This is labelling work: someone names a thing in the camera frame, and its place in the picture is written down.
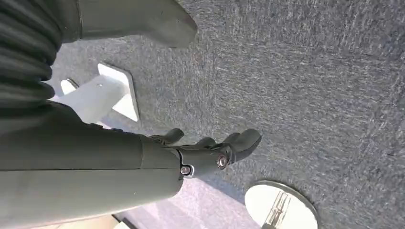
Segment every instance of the white stand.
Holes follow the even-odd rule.
[[[318,229],[318,214],[303,195],[276,181],[262,180],[245,195],[247,211],[262,229]]]
[[[137,122],[136,98],[131,96],[132,76],[121,69],[98,64],[99,76],[77,88],[72,81],[61,82],[65,96],[54,101],[70,106],[85,123],[96,123],[111,109]]]

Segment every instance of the circular plate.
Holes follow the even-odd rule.
[[[247,211],[262,229],[318,229],[318,214],[302,194],[284,184],[262,180],[246,192]]]

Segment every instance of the prosthetic hand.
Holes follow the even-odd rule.
[[[184,47],[197,31],[174,0],[0,0],[0,228],[113,214],[174,196],[185,177],[253,152],[255,130],[168,146],[182,132],[146,137],[82,122],[48,101],[63,42],[147,35]]]
[[[184,136],[180,129],[172,129],[166,135],[154,135],[149,138],[157,144],[171,145]],[[233,133],[223,142],[217,144],[214,139],[206,137],[194,145],[168,146],[167,150],[175,152],[181,163],[181,173],[186,178],[195,178],[216,169],[225,169],[228,165],[245,159],[253,153],[262,137],[257,130],[248,129]]]

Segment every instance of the gray carpet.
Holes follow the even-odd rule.
[[[294,186],[322,229],[405,227],[405,2],[185,0],[196,41],[142,37],[62,47],[54,82],[84,83],[107,62],[136,79],[141,133],[187,139],[257,128],[255,154],[213,175],[241,193],[254,180]]]

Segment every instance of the white metal bracket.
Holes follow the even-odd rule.
[[[78,87],[63,80],[64,96],[55,102],[70,106],[85,123],[96,123],[111,109],[137,122],[139,112],[132,75],[122,69],[98,64],[99,76]]]

